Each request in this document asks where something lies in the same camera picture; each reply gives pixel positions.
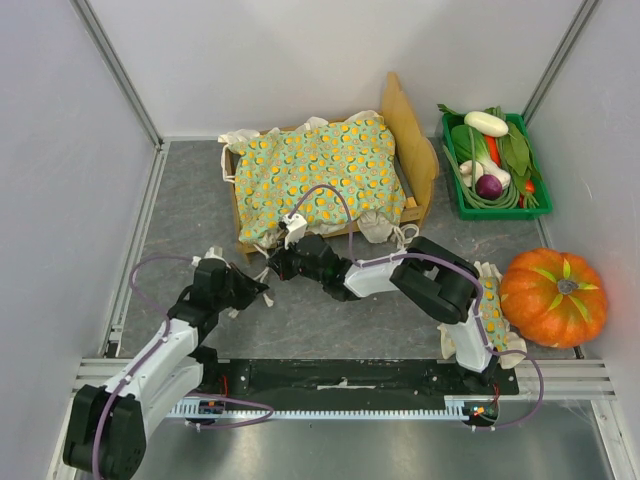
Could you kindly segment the lemon print cushion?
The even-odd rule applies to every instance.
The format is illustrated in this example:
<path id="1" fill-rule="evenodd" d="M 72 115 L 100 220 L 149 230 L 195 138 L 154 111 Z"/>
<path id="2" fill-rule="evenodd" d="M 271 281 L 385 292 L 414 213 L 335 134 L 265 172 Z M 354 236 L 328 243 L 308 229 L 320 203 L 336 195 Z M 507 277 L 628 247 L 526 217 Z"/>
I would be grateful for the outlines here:
<path id="1" fill-rule="evenodd" d="M 223 179 L 234 186 L 243 244 L 274 244 L 278 222 L 291 210 L 319 234 L 354 220 L 371 243 L 387 241 L 401 223 L 406 198 L 395 167 L 395 138 L 372 110 L 342 122 L 311 117 L 290 131 L 232 131 L 218 141 L 237 158 Z"/>

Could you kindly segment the wooden pet bed frame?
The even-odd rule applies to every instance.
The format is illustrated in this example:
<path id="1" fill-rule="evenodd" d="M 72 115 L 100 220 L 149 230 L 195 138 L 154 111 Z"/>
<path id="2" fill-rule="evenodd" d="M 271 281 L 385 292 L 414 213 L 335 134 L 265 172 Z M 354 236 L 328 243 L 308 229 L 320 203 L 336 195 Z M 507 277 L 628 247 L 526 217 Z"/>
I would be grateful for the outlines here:
<path id="1" fill-rule="evenodd" d="M 382 95 L 381 107 L 379 110 L 372 111 L 383 116 L 386 125 L 391 130 L 396 142 L 396 172 L 398 174 L 400 170 L 404 171 L 414 195 L 413 198 L 409 200 L 406 199 L 405 207 L 401 214 L 400 225 L 414 223 L 421 226 L 430 209 L 434 194 L 434 183 L 438 176 L 439 168 L 435 150 L 431 142 L 424 135 L 417 115 L 412 108 L 407 94 L 403 91 L 396 73 L 388 73 L 386 86 Z M 234 169 L 236 165 L 236 156 L 226 153 L 223 150 L 221 155 L 222 176 L 224 169 Z M 234 186 L 231 183 L 229 184 L 235 198 Z M 237 233 L 237 245 L 243 254 L 271 248 L 282 235 L 282 231 L 279 228 L 280 234 L 275 243 L 266 248 L 262 248 L 256 244 L 243 244 L 238 237 L 239 218 L 236 198 L 233 213 Z M 345 235 L 350 230 L 360 231 L 354 220 L 348 220 L 346 227 L 341 230 L 322 235 Z"/>

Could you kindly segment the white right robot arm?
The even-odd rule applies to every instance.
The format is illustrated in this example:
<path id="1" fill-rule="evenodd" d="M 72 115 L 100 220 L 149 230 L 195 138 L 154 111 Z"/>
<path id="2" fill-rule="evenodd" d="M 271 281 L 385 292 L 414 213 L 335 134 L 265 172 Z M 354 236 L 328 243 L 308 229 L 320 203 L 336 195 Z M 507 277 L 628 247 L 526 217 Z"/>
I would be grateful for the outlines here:
<path id="1" fill-rule="evenodd" d="M 385 257 L 350 260 L 336 254 L 317 234 L 281 241 L 266 254 L 266 269 L 282 281 L 301 276 L 320 284 L 340 302 L 399 292 L 445 327 L 467 392 L 483 392 L 494 381 L 496 350 L 480 317 L 483 287 L 473 265 L 433 241 L 418 236 Z"/>

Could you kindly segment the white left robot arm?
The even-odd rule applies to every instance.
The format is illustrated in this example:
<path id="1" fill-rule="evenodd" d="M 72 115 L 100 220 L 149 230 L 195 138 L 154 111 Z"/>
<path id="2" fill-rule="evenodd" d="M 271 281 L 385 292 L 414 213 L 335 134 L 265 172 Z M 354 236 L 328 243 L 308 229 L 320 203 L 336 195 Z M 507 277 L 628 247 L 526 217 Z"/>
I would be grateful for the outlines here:
<path id="1" fill-rule="evenodd" d="M 152 433 L 195 390 L 223 385 L 206 337 L 226 309 L 241 311 L 268 286 L 219 257 L 202 259 L 153 338 L 101 386 L 85 385 L 73 399 L 63 447 L 66 465 L 97 479 L 129 479 Z"/>

